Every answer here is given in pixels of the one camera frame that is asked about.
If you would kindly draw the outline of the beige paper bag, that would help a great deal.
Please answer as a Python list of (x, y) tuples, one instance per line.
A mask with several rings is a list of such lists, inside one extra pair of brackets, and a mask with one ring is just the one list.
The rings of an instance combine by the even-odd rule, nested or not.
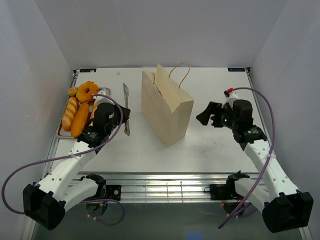
[(169, 72), (160, 64), (155, 71), (142, 72), (141, 113), (167, 147), (185, 137), (194, 106), (193, 97), (181, 87), (191, 65), (186, 63), (188, 70), (179, 83), (172, 78), (174, 70), (183, 64)]

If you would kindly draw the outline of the long orange bread loaf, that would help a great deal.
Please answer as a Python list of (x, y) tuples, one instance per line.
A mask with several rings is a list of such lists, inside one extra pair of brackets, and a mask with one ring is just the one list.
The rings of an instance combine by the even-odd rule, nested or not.
[(85, 127), (85, 124), (87, 122), (89, 112), (90, 112), (89, 104), (86, 102), (82, 103), (75, 115), (75, 118), (73, 120), (71, 129), (70, 129), (70, 135), (72, 137), (76, 138), (82, 133)]

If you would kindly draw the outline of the small golden bread roll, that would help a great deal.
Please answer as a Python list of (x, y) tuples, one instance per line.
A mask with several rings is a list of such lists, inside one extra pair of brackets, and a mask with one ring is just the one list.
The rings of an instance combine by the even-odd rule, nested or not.
[(98, 103), (97, 103), (97, 101), (95, 101), (95, 102), (93, 103), (93, 107), (92, 107), (92, 111), (91, 111), (91, 116), (90, 116), (91, 119), (94, 118), (94, 116), (95, 116), (95, 111), (97, 110), (97, 107), (98, 107)]

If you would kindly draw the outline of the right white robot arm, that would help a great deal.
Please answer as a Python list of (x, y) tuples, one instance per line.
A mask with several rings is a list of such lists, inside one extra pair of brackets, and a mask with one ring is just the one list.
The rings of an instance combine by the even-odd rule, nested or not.
[(254, 163), (259, 172), (256, 181), (237, 172), (228, 177), (226, 194), (237, 199), (242, 196), (261, 214), (272, 233), (306, 227), (309, 223), (314, 200), (309, 192), (302, 192), (288, 178), (262, 129), (253, 124), (253, 108), (248, 100), (238, 99), (232, 104), (210, 102), (196, 116), (204, 126), (212, 120), (215, 128), (232, 130), (234, 140)]

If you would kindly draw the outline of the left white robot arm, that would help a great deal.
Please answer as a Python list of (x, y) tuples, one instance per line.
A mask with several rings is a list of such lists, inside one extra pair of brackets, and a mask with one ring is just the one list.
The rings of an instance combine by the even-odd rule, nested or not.
[(73, 206), (84, 200), (100, 200), (106, 195), (106, 180), (89, 174), (80, 183), (70, 186), (80, 170), (92, 160), (130, 117), (130, 109), (111, 102), (97, 105), (93, 118), (81, 125), (69, 157), (62, 160), (52, 172), (38, 183), (28, 184), (23, 192), (23, 211), (26, 216), (45, 227), (56, 228)]

